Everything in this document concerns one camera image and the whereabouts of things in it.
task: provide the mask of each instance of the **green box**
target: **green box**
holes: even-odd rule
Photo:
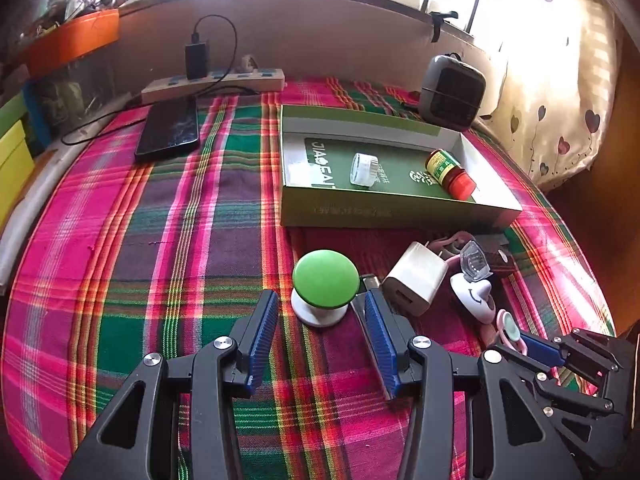
[[[466,202],[452,199],[424,171],[427,154],[437,148],[450,152],[478,185]],[[283,226],[418,227],[480,234],[504,230],[522,211],[462,134],[432,124],[285,105],[280,153]],[[368,189],[350,182],[355,153],[379,160],[376,182]]]

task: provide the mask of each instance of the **blue gripper pad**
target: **blue gripper pad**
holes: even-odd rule
[[[543,342],[520,333],[521,338],[527,345],[527,356],[546,365],[550,368],[554,366],[564,366],[564,359],[558,350],[552,346],[545,345]]]
[[[251,342],[251,349],[249,351],[248,379],[246,385],[251,394],[262,384],[264,369],[269,362],[269,351],[271,349],[271,342],[273,341],[273,334],[278,324],[278,295],[272,290],[265,290],[260,295],[260,300],[258,300],[258,305],[255,307],[252,318],[260,315],[260,323],[255,330],[255,337]]]
[[[371,291],[365,296],[364,308],[369,341],[378,362],[382,382],[388,394],[395,397],[401,384],[398,377],[398,356]]]

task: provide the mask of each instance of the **cable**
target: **cable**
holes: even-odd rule
[[[198,97],[202,97],[204,95],[209,95],[212,92],[217,92],[219,90],[227,90],[227,89],[236,89],[242,92],[243,95],[258,95],[260,92],[255,91],[253,88],[249,88],[247,86],[240,86],[240,85],[222,85],[219,86],[217,88],[214,88],[213,90],[207,91],[207,92],[203,92],[203,93],[198,93]]]
[[[205,94],[209,94],[211,93],[213,90],[223,90],[226,88],[236,88],[236,89],[240,89],[240,90],[244,90],[247,92],[247,95],[257,95],[258,92],[256,92],[255,90],[251,89],[251,88],[246,88],[243,86],[238,86],[238,85],[224,85],[221,86],[219,88],[216,88],[216,86],[226,77],[229,75],[229,73],[231,72],[231,69],[234,66],[234,61],[236,60],[236,53],[238,52],[238,30],[236,29],[236,26],[234,25],[234,22],[232,22],[229,18],[227,18],[226,16],[222,16],[221,14],[206,14],[205,16],[202,16],[198,19],[198,21],[196,22],[196,24],[193,26],[193,33],[191,34],[191,43],[198,43],[200,41],[200,35],[198,34],[198,25],[200,24],[200,22],[202,20],[204,20],[205,18],[222,18],[223,20],[225,20],[229,25],[231,25],[231,28],[233,29],[234,32],[234,53],[231,56],[231,62],[229,63],[229,66],[227,67],[225,73],[223,73],[222,76],[220,76],[218,79],[216,79],[213,83],[211,83],[210,85],[205,86],[203,89],[195,91],[191,94],[187,94],[186,97],[199,97]],[[117,114],[120,112],[128,112],[129,110],[136,110],[138,108],[144,108],[146,106],[151,106],[151,104],[146,104],[146,105],[137,105],[137,106],[133,106],[131,108],[123,108],[121,110],[116,110],[114,112],[109,112],[108,114],[104,114],[103,116],[100,116],[96,119],[93,119],[91,121],[88,121],[85,124],[82,124],[81,126],[76,126],[75,128],[73,128],[72,130],[70,130],[69,132],[67,132],[66,134],[62,135],[60,138],[60,142],[62,142],[62,144],[64,144],[65,146],[77,146],[78,144],[83,144],[85,142],[91,142],[94,139],[98,139],[100,137],[104,137],[107,134],[111,134],[113,132],[117,132],[118,130],[121,130],[123,128],[126,128],[127,126],[132,126],[133,124],[138,124],[141,123],[143,121],[145,121],[146,119],[142,119],[139,121],[134,121],[132,123],[129,124],[124,124],[123,126],[119,126],[117,128],[114,128],[113,130],[109,130],[108,132],[102,132],[100,134],[94,135],[93,137],[88,137],[86,139],[80,139],[80,140],[75,140],[73,142],[67,142],[65,140],[65,137],[69,136],[70,134],[80,130],[81,128],[84,128],[86,126],[89,126],[89,124],[93,124],[101,119],[104,119],[105,117],[109,117],[110,115],[113,114]]]
[[[192,94],[193,97],[197,97],[198,95],[202,95],[202,94],[210,91],[218,83],[220,83],[226,76],[228,76],[229,73],[231,72],[231,69],[234,67],[234,62],[236,61],[236,53],[238,52],[238,30],[236,29],[236,26],[234,25],[234,22],[232,22],[226,16],[222,16],[221,14],[205,14],[204,16],[200,17],[198,19],[198,21],[196,22],[196,24],[193,26],[193,32],[191,33],[191,43],[199,43],[200,42],[200,35],[198,34],[198,25],[205,18],[221,18],[221,19],[225,20],[229,25],[231,25],[231,28],[234,31],[234,53],[231,56],[231,62],[229,63],[229,66],[226,68],[225,73],[223,73],[223,75],[220,76],[213,83],[211,83],[210,85],[204,87],[202,90],[194,92]]]
[[[118,126],[117,128],[114,128],[113,130],[109,130],[108,132],[101,132],[99,134],[94,135],[93,137],[87,137],[85,139],[73,140],[71,142],[68,142],[67,140],[65,140],[65,137],[68,137],[72,133],[75,133],[76,131],[81,130],[82,128],[85,128],[85,127],[89,126],[90,124],[97,123],[97,121],[100,121],[100,120],[102,120],[102,119],[104,119],[106,117],[112,116],[114,114],[119,114],[121,112],[128,112],[130,110],[138,110],[139,108],[145,108],[147,106],[151,106],[151,105],[150,104],[148,104],[148,105],[137,105],[137,106],[132,106],[132,107],[129,107],[129,108],[127,108],[125,106],[124,108],[121,108],[120,110],[114,110],[113,112],[109,112],[107,114],[101,115],[100,117],[96,117],[95,119],[92,119],[91,121],[88,121],[88,122],[86,122],[84,124],[80,124],[80,126],[76,126],[72,130],[69,130],[66,134],[64,134],[64,135],[62,135],[60,137],[60,142],[62,142],[62,144],[64,144],[65,146],[77,146],[78,144],[83,144],[85,142],[90,142],[91,140],[97,139],[99,137],[103,137],[106,134],[117,132],[118,130],[126,128],[127,126],[131,126],[132,124],[138,124],[138,123],[141,123],[142,121],[146,121],[146,118],[145,119],[140,119],[139,121],[134,121],[131,124],[124,124],[123,126]]]
[[[123,124],[122,126],[118,126],[117,128],[113,128],[112,130],[101,132],[99,134],[94,135],[93,137],[89,137],[88,139],[79,139],[79,140],[74,140],[73,142],[68,142],[67,140],[64,139],[64,137],[62,137],[60,139],[60,142],[62,142],[62,144],[64,144],[65,146],[77,146],[78,144],[84,144],[85,142],[90,142],[91,140],[94,140],[94,139],[100,139],[100,137],[105,137],[109,134],[112,134],[113,132],[117,132],[118,130],[122,130],[129,126],[133,126],[134,124],[143,123],[145,121],[146,121],[146,117],[144,119],[138,119],[137,121],[133,121],[132,123]]]

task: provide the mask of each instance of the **smartphone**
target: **smartphone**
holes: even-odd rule
[[[152,105],[136,147],[136,162],[187,155],[200,145],[196,99],[180,97]]]

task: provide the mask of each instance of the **bed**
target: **bed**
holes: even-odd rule
[[[282,300],[266,378],[234,405],[246,478],[395,478],[410,402],[383,399],[358,323],[301,325],[290,307],[295,261],[346,254],[385,276],[420,230],[280,226],[278,110],[304,104],[416,118],[407,92],[334,78],[284,92],[198,102],[201,147],[138,166],[142,124],[94,140],[63,177],[31,235],[12,288],[1,361],[12,441],[43,480],[57,480],[111,396],[142,357],[198,351],[228,334],[260,291]],[[110,127],[144,118],[121,113]],[[491,139],[466,132],[522,205],[505,232],[517,272],[498,306],[520,327],[553,337],[574,327],[614,333],[602,292],[571,233],[542,193]],[[455,308],[412,320],[449,351],[478,355],[474,324]],[[585,388],[560,370],[567,387]],[[456,398],[453,477],[463,478],[462,397]],[[181,420],[188,419],[188,400]],[[188,478],[180,425],[179,477]]]

